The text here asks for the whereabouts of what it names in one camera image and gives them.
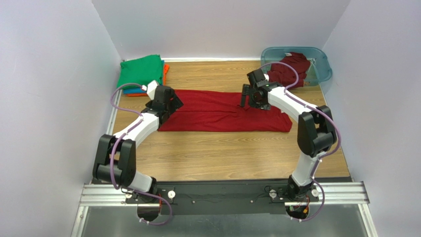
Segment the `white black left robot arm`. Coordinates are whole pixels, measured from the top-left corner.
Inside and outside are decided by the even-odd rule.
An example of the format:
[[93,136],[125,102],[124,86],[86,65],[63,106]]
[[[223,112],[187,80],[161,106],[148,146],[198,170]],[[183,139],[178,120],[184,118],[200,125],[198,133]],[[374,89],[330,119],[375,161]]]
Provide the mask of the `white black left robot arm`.
[[98,181],[111,183],[115,189],[132,191],[135,198],[152,203],[158,199],[157,181],[137,171],[136,149],[180,109],[183,102],[174,89],[156,81],[141,89],[150,98],[146,108],[136,112],[136,120],[125,129],[99,138],[92,175]]

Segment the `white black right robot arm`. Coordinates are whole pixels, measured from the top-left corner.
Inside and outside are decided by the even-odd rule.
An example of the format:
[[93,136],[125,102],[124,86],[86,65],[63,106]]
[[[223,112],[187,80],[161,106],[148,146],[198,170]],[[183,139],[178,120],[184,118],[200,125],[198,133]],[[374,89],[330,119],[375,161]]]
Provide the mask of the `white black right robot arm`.
[[337,141],[331,110],[299,99],[278,82],[269,82],[262,69],[248,73],[247,78],[249,83],[242,89],[242,107],[245,104],[263,110],[276,107],[297,122],[300,156],[283,195],[291,200],[298,199],[310,191],[322,156]]

